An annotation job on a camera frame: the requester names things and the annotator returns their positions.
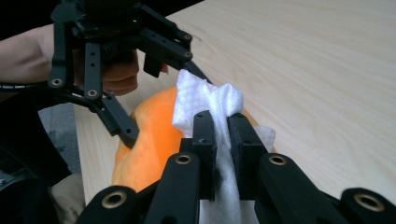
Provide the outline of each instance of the orange object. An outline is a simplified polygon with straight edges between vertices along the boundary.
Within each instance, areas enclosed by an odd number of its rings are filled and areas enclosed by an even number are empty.
[[[183,134],[172,125],[176,87],[161,91],[139,105],[131,115],[139,127],[132,148],[121,141],[113,171],[113,185],[136,192],[161,178],[168,158],[177,153]]]

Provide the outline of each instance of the white tissue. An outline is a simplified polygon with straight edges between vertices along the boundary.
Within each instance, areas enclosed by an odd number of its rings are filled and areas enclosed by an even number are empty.
[[[216,183],[216,200],[201,201],[200,223],[258,223],[253,202],[239,201],[230,152],[227,117],[241,113],[242,109],[242,92],[231,84],[216,87],[190,74],[187,70],[180,70],[173,125],[181,130],[185,137],[191,138],[194,115],[209,110],[215,125],[218,144],[216,165],[219,179]],[[271,150],[275,139],[274,130],[262,126],[255,127],[255,130],[267,150]]]

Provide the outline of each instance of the white cloth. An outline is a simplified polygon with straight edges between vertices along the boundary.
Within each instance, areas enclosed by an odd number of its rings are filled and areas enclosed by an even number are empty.
[[[216,87],[187,70],[180,70],[173,125],[181,130],[185,137],[191,138],[194,115],[209,110],[218,144],[216,165],[219,179],[216,180],[216,200],[201,201],[200,223],[258,223],[253,202],[239,201],[230,152],[227,117],[242,112],[242,109],[242,92],[231,84]],[[267,149],[271,150],[275,139],[274,130],[262,126],[256,127],[255,130]]]

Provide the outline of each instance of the light wood surface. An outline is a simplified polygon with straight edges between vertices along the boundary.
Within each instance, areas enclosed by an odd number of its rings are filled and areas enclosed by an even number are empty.
[[[339,198],[374,190],[396,203],[396,1],[206,0],[168,17],[192,34],[193,60],[232,83],[245,109],[276,131],[276,151]],[[175,85],[139,74],[127,113]],[[87,203],[111,182],[119,138],[76,106]]]

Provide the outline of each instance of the wooden table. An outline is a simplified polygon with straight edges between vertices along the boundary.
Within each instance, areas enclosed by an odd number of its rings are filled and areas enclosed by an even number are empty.
[[[243,92],[245,109],[275,129],[277,152],[320,190],[339,198],[363,187],[396,203],[396,1],[206,0],[168,19],[193,35],[195,63]],[[120,102],[131,113],[176,79],[140,72]],[[110,185],[119,138],[75,109],[88,203]]]

